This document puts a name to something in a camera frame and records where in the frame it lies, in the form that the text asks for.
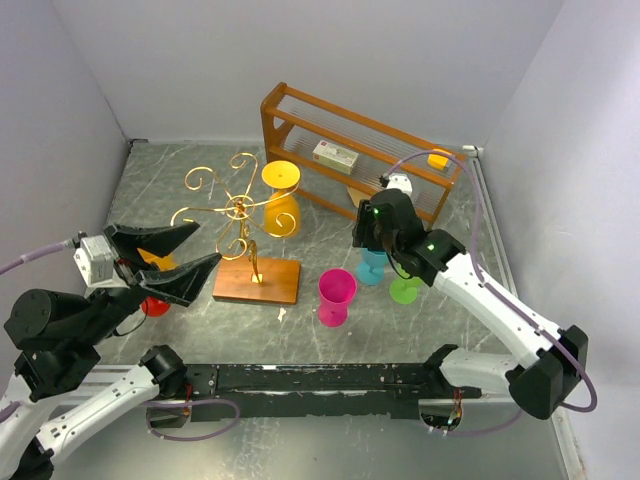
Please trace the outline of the pink plastic wine glass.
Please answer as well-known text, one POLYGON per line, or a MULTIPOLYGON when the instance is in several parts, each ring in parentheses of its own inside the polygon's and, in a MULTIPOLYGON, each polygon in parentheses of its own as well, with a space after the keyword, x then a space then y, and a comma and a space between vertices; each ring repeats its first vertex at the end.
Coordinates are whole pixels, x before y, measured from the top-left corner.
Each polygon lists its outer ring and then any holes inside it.
POLYGON ((318 280, 320 322, 330 328, 343 325, 356 293, 357 281, 349 271, 341 268, 325 271, 318 280))

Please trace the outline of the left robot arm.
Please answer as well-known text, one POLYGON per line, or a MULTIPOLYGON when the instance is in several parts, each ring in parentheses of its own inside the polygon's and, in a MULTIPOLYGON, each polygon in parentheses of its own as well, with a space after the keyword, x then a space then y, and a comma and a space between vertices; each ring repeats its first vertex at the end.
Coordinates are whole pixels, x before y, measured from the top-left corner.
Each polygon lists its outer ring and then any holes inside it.
POLYGON ((196 222, 150 228, 110 224, 96 236, 80 232, 20 258, 25 264, 71 249, 90 292, 31 289, 12 307, 4 329, 20 354, 1 396, 2 478, 49 479, 72 451, 127 411, 184 392, 187 367, 171 347, 161 345, 110 387, 61 417, 50 417, 100 362, 97 345, 116 336, 144 301, 189 307, 197 299, 221 254, 169 270, 143 255, 166 257, 199 227, 196 222))

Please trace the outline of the blue plastic wine glass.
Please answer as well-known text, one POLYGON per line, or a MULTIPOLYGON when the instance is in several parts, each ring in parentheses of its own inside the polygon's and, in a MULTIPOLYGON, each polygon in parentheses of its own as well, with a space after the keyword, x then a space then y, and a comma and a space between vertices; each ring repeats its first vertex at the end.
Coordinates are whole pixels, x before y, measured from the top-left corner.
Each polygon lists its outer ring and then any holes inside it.
POLYGON ((362 261, 356 268, 357 279, 367 286, 380 284, 385 276, 385 266, 388 264, 386 253, 363 248, 361 258, 362 261))

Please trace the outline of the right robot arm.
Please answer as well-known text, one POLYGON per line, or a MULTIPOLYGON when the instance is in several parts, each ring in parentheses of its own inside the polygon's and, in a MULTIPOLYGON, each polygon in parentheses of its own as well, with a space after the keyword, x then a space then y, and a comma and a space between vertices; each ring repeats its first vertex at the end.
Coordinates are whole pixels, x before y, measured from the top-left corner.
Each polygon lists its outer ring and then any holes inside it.
POLYGON ((579 383, 587 383, 589 339, 527 307, 480 268, 472 252, 442 229, 427 229, 410 197, 387 189, 360 202, 353 229, 358 248, 383 252, 463 306, 509 350, 510 359, 451 351, 424 374, 426 390, 448 396, 457 386, 506 391, 530 416, 546 420, 579 383))

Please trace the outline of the yellow plastic wine glass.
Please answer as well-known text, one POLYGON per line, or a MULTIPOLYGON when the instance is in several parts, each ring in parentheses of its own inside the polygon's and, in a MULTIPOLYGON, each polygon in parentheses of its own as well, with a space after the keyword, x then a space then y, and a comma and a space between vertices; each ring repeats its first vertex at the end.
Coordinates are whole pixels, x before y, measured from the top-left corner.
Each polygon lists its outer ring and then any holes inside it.
POLYGON ((274 190, 264 205, 264 229, 275 237, 296 235, 301 227, 301 214, 294 192, 301 172, 289 161, 269 162, 262 170, 262 181, 274 190))

